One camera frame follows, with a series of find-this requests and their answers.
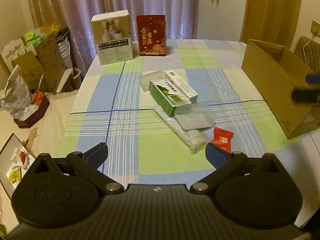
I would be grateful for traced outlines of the red gift box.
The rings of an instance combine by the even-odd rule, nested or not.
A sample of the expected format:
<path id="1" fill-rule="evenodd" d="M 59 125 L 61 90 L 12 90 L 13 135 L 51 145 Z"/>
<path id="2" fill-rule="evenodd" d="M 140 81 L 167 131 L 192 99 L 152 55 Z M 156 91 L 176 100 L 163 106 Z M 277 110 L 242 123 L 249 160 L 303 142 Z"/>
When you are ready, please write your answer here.
<path id="1" fill-rule="evenodd" d="M 136 17 L 140 56 L 165 56 L 166 20 L 164 15 Z"/>

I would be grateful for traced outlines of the dark wooden tray box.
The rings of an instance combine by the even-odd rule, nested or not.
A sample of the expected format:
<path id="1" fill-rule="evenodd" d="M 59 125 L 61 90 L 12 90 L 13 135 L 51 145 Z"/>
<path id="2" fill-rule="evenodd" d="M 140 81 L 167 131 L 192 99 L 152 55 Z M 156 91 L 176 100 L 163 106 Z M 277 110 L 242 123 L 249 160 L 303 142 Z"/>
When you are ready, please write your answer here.
<path id="1" fill-rule="evenodd" d="M 15 124 L 19 128 L 31 128 L 44 117 L 49 105 L 49 100 L 46 96 L 44 96 L 40 105 L 38 106 L 38 109 L 31 116 L 26 118 L 24 121 L 14 119 Z"/>

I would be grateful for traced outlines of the framed tray with snacks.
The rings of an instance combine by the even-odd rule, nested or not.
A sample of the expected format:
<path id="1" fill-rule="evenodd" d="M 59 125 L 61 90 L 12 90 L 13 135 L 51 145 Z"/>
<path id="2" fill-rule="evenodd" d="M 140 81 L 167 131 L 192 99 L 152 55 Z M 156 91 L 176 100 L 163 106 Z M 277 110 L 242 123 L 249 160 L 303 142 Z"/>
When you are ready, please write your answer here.
<path id="1" fill-rule="evenodd" d="M 12 133 L 1 149 L 1 184 L 10 199 L 34 160 L 35 156 Z"/>

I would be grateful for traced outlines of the white carved chair back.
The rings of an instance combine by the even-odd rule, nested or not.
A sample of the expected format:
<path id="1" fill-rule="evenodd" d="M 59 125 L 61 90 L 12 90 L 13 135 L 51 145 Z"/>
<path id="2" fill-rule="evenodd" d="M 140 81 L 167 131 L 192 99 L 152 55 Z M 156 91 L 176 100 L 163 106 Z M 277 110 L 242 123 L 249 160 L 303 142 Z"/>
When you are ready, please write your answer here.
<path id="1" fill-rule="evenodd" d="M 18 51 L 21 51 L 25 48 L 25 40 L 23 37 L 19 39 L 12 40 L 9 42 L 1 52 L 1 67 L 4 70 L 5 74 L 9 76 L 11 71 L 14 69 L 12 65 L 13 56 L 17 55 Z"/>

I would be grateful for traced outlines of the brown cardboard box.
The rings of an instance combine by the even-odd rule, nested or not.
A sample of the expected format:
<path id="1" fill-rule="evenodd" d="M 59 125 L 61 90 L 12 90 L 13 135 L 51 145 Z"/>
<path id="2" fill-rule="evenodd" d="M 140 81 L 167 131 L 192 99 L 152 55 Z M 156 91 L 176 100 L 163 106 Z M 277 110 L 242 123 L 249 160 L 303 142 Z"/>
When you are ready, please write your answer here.
<path id="1" fill-rule="evenodd" d="M 319 128 L 319 103 L 296 102 L 296 90 L 319 90 L 306 76 L 312 70 L 285 46 L 248 40 L 242 63 L 288 139 Z"/>

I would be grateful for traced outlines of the wooden door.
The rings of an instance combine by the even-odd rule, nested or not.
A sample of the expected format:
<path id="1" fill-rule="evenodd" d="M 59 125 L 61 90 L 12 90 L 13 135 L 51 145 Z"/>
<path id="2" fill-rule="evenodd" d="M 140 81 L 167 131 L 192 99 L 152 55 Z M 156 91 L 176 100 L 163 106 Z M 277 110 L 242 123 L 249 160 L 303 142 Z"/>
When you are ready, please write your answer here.
<path id="1" fill-rule="evenodd" d="M 249 39 L 290 48 L 301 0 L 246 0 L 241 42 Z"/>

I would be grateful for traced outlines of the checked tablecloth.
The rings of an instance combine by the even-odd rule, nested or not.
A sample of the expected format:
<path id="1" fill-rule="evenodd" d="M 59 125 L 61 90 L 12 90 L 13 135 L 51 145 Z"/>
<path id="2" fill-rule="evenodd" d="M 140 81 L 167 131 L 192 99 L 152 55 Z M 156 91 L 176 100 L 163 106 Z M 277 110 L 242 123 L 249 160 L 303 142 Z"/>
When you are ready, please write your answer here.
<path id="1" fill-rule="evenodd" d="M 287 139 L 241 65 L 246 45 L 170 40 L 167 54 L 102 65 L 75 98 L 58 156 L 104 142 L 99 168 L 122 185 L 186 184 L 212 172 L 205 146 L 228 142 L 249 157 L 274 153 L 302 196 L 297 223 L 319 208 L 319 130 Z"/>

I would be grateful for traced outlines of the clear white packet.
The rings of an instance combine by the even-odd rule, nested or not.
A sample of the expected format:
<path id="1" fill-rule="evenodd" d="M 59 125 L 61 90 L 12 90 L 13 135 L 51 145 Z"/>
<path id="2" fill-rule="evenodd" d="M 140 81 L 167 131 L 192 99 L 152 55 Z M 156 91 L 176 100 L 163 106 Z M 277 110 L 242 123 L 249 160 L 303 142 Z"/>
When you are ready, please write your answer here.
<path id="1" fill-rule="evenodd" d="M 174 117 L 170 117 L 161 106 L 154 108 L 157 115 L 183 140 L 192 152 L 199 152 L 209 142 L 207 135 L 198 129 L 184 130 Z"/>

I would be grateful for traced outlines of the green toothpaste box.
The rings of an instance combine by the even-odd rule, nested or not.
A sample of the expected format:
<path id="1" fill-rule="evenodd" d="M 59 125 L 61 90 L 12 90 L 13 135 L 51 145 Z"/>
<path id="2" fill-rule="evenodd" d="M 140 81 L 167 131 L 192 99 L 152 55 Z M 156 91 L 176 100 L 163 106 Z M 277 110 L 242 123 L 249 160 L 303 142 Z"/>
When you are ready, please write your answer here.
<path id="1" fill-rule="evenodd" d="M 170 117 L 174 116 L 177 107 L 191 104 L 191 101 L 185 94 L 169 79 L 151 80 L 149 92 Z"/>

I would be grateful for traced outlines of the quilted brown chair cover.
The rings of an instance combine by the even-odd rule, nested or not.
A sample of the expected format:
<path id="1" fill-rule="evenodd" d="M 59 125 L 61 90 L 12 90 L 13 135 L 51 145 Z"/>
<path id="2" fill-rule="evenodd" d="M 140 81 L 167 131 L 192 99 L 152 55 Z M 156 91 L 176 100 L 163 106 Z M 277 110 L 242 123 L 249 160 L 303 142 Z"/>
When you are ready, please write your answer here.
<path id="1" fill-rule="evenodd" d="M 314 40 L 301 36 L 293 53 L 302 60 L 313 72 L 319 74 L 320 45 Z"/>

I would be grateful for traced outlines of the white printed plastic bag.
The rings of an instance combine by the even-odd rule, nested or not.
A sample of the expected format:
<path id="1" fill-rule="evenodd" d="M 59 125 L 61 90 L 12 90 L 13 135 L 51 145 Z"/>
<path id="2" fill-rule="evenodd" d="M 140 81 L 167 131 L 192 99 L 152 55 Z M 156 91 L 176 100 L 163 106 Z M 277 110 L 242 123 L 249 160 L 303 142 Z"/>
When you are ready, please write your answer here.
<path id="1" fill-rule="evenodd" d="M 1 107 L 8 111 L 15 120 L 24 121 L 28 118 L 29 108 L 33 100 L 20 70 L 21 67 L 17 64 L 10 74 L 1 93 Z"/>

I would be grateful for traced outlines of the long white slim box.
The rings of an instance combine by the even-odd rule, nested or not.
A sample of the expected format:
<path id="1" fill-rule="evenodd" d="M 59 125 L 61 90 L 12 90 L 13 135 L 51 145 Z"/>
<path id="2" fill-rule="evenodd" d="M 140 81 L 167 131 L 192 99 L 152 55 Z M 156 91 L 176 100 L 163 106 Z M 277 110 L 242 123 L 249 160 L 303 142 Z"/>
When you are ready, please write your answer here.
<path id="1" fill-rule="evenodd" d="M 179 88 L 185 96 L 192 102 L 197 103 L 198 93 L 187 83 L 184 81 L 174 70 L 167 70 L 165 74 L 169 78 L 169 80 Z"/>

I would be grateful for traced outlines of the double wall socket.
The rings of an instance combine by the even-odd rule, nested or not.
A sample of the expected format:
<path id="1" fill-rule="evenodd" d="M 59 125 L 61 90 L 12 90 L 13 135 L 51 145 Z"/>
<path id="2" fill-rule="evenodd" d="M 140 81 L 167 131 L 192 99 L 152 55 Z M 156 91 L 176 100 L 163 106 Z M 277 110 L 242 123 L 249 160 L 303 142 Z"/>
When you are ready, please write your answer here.
<path id="1" fill-rule="evenodd" d="M 319 36 L 320 33 L 320 24 L 316 21 L 312 21 L 312 25 L 311 25 L 311 29 L 310 29 L 311 33 L 315 36 Z"/>

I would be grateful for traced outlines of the red candy wrapper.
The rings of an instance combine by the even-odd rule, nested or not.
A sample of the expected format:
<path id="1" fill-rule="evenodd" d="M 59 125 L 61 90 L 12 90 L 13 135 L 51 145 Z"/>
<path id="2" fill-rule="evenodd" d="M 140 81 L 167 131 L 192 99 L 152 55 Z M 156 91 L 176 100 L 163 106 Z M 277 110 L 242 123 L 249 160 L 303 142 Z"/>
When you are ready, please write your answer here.
<path id="1" fill-rule="evenodd" d="M 213 140 L 212 143 L 228 153 L 231 153 L 231 139 L 234 135 L 233 132 L 221 129 L 218 127 L 213 128 Z"/>

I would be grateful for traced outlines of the clear plastic bag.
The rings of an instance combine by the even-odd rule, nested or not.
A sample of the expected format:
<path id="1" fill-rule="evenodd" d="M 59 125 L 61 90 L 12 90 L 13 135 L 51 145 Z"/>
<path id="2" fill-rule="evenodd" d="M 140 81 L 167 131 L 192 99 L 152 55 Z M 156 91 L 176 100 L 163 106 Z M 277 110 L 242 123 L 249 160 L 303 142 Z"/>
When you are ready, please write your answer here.
<path id="1" fill-rule="evenodd" d="M 176 108 L 174 117 L 184 130 L 205 129 L 215 125 L 215 113 L 207 106 L 191 103 Z"/>

